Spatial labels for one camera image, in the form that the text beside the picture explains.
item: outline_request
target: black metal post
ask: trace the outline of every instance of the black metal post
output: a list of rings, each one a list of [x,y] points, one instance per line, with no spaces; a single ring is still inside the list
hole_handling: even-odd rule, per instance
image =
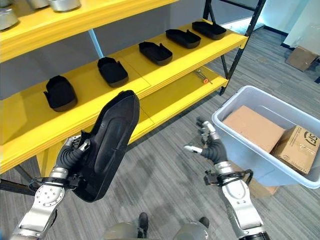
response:
[[[17,172],[27,181],[30,182],[32,180],[32,177],[29,175],[29,173],[27,173],[26,170],[24,170],[24,168],[20,165],[17,165],[14,167],[15,170],[17,170]]]
[[[248,37],[247,43],[249,41],[249,38],[250,38],[252,32],[254,31],[255,25],[256,25],[256,23],[258,21],[258,18],[260,16],[262,8],[265,5],[265,2],[266,2],[266,0],[259,0],[257,5],[256,5],[256,9],[255,9],[255,11],[254,11],[254,13],[252,15],[252,18],[251,18],[251,21],[249,23],[249,26],[248,26],[248,28],[246,29],[246,32],[245,32],[245,36]],[[240,60],[245,48],[246,48],[246,46],[244,46],[244,48],[239,48],[238,52],[236,53],[236,56],[235,56],[235,58],[233,60],[233,63],[231,65],[230,70],[229,70],[229,72],[227,74],[227,77],[226,77],[226,79],[228,79],[229,81],[228,81],[228,83],[226,84],[225,87],[221,87],[221,90],[220,90],[220,93],[219,93],[220,96],[222,94],[224,94],[224,92],[226,90],[226,87],[228,86],[228,84],[230,82],[230,79],[231,79],[232,75],[234,74],[234,71],[235,71],[235,69],[236,69],[236,67],[237,67],[237,65],[239,63],[239,60]]]
[[[35,193],[27,185],[0,179],[0,190],[9,191],[17,194],[34,196]]]
[[[216,19],[215,19],[214,11],[212,9],[211,0],[210,0],[210,3],[208,3],[208,8],[209,8],[211,22],[215,23]]]
[[[221,55],[221,61],[222,61],[222,66],[223,66],[223,71],[224,71],[225,78],[227,78],[228,77],[228,68],[227,68],[225,55]]]
[[[212,0],[205,0],[203,18],[208,20],[209,17],[209,7],[211,6]]]

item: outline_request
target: wall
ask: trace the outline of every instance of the wall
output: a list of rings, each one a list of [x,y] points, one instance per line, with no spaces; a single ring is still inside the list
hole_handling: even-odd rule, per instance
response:
[[[318,37],[320,32],[319,10],[320,1],[310,0],[283,43],[295,48],[297,46],[297,41],[300,40],[300,37],[305,35],[305,31],[310,30],[308,26],[317,25],[317,34],[309,33],[310,35],[313,35],[311,36],[313,39],[304,39],[305,43],[299,43],[299,45],[312,51],[313,53],[320,54],[320,40]]]
[[[258,0],[238,0],[254,6]],[[95,29],[105,55],[200,19],[205,0],[180,0]],[[217,23],[228,23],[252,15],[251,11],[212,1]],[[33,50],[0,64],[0,99],[20,92],[79,66],[98,56],[87,32]]]
[[[309,0],[266,0],[261,21],[268,27],[289,33]]]

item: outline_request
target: yellow shelf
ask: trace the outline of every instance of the yellow shelf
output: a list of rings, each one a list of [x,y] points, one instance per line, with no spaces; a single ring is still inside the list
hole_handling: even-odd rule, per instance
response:
[[[213,91],[227,85],[228,81],[217,73],[206,67],[202,67],[201,70],[212,81],[212,84],[203,84],[194,73],[189,73],[140,100],[140,119],[130,138],[130,143],[155,129]],[[42,176],[49,175],[55,165],[62,145],[63,142],[59,142],[37,154],[36,157]]]
[[[50,7],[31,12],[26,3],[13,7],[20,23],[1,33],[0,62],[58,40],[124,19],[177,0],[80,0],[79,9],[57,13]]]
[[[147,42],[162,43],[173,53],[172,61],[165,66],[157,66],[139,52],[139,46],[134,45],[118,52],[128,64],[130,64],[151,87],[141,93],[142,97],[148,96],[167,84],[191,73],[199,67],[235,49],[243,48],[248,40],[246,36],[227,30],[221,40],[212,40],[192,30],[192,25],[187,24],[179,29],[191,32],[201,37],[200,45],[194,49],[186,49],[169,40],[166,34],[153,37]]]
[[[148,132],[228,83],[206,67],[201,67],[201,71],[212,84],[203,84],[194,73],[189,73],[140,100],[140,107],[154,122]]]
[[[182,29],[191,29],[191,25],[183,26]],[[111,88],[107,85],[99,73],[97,61],[62,74],[72,84],[78,97],[78,104],[67,112],[59,113],[49,108],[47,99],[43,94],[47,81],[5,99],[0,105],[3,112],[0,120],[0,127],[3,129],[3,136],[0,139],[0,148],[3,151],[3,156],[0,155],[0,157],[3,157],[0,173],[48,149],[68,136],[74,135],[81,129],[91,126],[102,107],[120,91],[133,90],[142,99],[142,104],[145,102],[143,98],[146,96],[164,88],[227,51],[236,47],[243,47],[247,41],[247,37],[230,30],[221,40],[211,40],[205,36],[200,36],[202,38],[201,44],[194,49],[182,48],[167,40],[164,34],[150,39],[149,41],[163,43],[173,52],[173,60],[165,66],[157,66],[151,63],[139,52],[136,45],[110,55],[110,57],[122,63],[129,75],[129,82],[119,88]],[[180,92],[179,84],[174,84]],[[157,101],[155,103],[160,104],[160,106],[164,104],[164,102],[159,103]],[[146,125],[137,127],[137,129],[141,128],[142,131],[136,130],[131,141],[142,136],[145,129],[152,128],[150,121],[153,123],[159,122],[151,117],[153,115],[149,115],[150,110],[148,108],[144,111],[150,117],[150,120],[142,121]]]

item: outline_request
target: cardboard box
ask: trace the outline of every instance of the cardboard box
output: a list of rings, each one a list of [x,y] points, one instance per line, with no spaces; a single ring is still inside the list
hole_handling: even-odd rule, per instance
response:
[[[231,167],[235,171],[243,171],[243,169],[233,162],[231,163]],[[279,186],[264,186],[255,180],[255,175],[253,174],[253,178],[249,184],[250,194],[254,196],[255,198],[263,198],[263,197],[269,197],[273,196],[277,190],[279,189]]]
[[[317,58],[317,54],[301,46],[297,46],[285,62],[295,67],[296,69],[299,69],[302,72],[304,72],[310,67],[311,63],[316,58]]]
[[[297,125],[285,131],[272,155],[302,175],[307,175],[315,160],[320,140]]]
[[[274,122],[244,105],[231,113],[223,123],[268,153],[285,132]]]

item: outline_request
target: white wall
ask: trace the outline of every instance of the white wall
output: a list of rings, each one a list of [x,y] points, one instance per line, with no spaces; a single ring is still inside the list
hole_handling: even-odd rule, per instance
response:
[[[289,35],[284,40],[284,44],[292,47],[296,47],[297,44],[308,49],[309,51],[320,54],[320,0],[310,0],[300,17],[294,24]],[[316,32],[310,32],[309,26],[314,27],[313,30]]]
[[[266,0],[260,19],[268,27],[289,33],[308,2],[309,0]]]

